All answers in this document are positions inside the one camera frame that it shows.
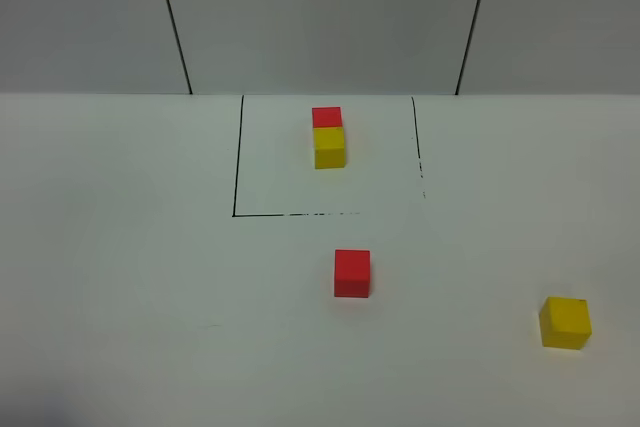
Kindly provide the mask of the yellow template block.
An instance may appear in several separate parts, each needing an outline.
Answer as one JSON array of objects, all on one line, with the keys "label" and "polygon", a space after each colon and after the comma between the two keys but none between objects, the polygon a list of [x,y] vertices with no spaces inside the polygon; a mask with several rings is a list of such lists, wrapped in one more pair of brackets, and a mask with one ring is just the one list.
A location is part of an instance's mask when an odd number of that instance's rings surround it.
[{"label": "yellow template block", "polygon": [[343,127],[313,129],[314,167],[316,169],[344,168],[346,144]]}]

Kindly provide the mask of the red template block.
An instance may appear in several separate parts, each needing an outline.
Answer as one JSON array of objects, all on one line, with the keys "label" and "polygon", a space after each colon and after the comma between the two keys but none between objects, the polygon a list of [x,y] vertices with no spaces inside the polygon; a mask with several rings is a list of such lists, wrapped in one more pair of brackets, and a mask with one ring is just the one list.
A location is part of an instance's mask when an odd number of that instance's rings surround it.
[{"label": "red template block", "polygon": [[339,106],[314,107],[312,109],[313,128],[336,128],[342,127],[342,114]]}]

